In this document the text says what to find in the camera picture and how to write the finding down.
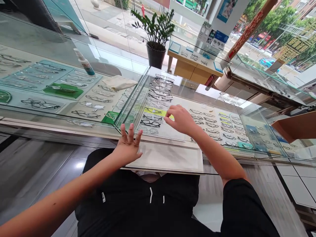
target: tile floor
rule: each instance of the tile floor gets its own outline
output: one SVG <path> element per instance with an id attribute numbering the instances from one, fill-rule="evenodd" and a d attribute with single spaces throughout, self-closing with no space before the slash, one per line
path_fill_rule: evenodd
<path id="1" fill-rule="evenodd" d="M 0 224 L 79 176 L 87 156 L 95 149 L 35 139 L 15 140 L 0 153 Z M 307 237 L 274 168 L 244 166 L 244 169 L 280 236 Z M 222 199 L 220 177 L 201 176 L 194 215 L 214 231 L 220 230 Z M 77 236 L 76 229 L 77 221 L 72 213 L 53 236 Z"/>

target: black flower pot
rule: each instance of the black flower pot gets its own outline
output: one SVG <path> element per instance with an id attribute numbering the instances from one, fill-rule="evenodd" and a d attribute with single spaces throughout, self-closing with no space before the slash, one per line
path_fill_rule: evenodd
<path id="1" fill-rule="evenodd" d="M 152 47 L 150 47 L 150 45 L 152 44 L 153 42 L 147 42 L 146 44 L 148 59 L 149 59 L 149 66 L 153 66 L 155 68 L 161 69 L 162 63 L 164 61 L 165 53 L 166 53 L 166 48 L 160 44 L 158 45 L 158 47 L 155 47 L 155 48 L 160 48 L 163 50 L 153 49 Z"/>

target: forearm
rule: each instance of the forearm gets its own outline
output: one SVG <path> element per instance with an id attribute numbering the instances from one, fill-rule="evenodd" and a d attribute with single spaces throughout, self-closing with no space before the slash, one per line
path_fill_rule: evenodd
<path id="1" fill-rule="evenodd" d="M 0 227 L 0 236 L 51 236 L 83 198 L 121 164 L 113 154 Z"/>
<path id="2" fill-rule="evenodd" d="M 238 161 L 224 147 L 204 132 L 201 127 L 197 126 L 191 132 L 190 137 L 196 141 L 223 180 L 246 179 L 245 171 Z"/>

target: spray bottle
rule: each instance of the spray bottle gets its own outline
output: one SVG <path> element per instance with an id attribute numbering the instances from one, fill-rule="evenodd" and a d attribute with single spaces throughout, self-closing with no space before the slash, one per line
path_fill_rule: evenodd
<path id="1" fill-rule="evenodd" d="M 78 56 L 78 61 L 83 65 L 83 68 L 86 70 L 87 74 L 94 75 L 95 72 L 92 69 L 89 61 L 87 59 L 85 59 L 85 57 L 82 55 L 82 53 L 77 48 L 74 48 L 74 51 L 75 51 L 76 55 Z"/>

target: person's left hand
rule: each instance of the person's left hand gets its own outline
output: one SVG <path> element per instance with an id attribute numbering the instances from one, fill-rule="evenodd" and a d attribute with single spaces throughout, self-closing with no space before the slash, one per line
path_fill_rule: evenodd
<path id="1" fill-rule="evenodd" d="M 138 153 L 139 142 L 141 141 L 141 136 L 143 130 L 139 130 L 134 140 L 134 124 L 131 123 L 128 130 L 128 135 L 125 132 L 125 124 L 121 125 L 121 138 L 118 141 L 118 145 L 114 149 L 112 154 L 115 154 L 117 160 L 120 161 L 122 166 L 125 166 L 142 156 L 142 152 Z"/>

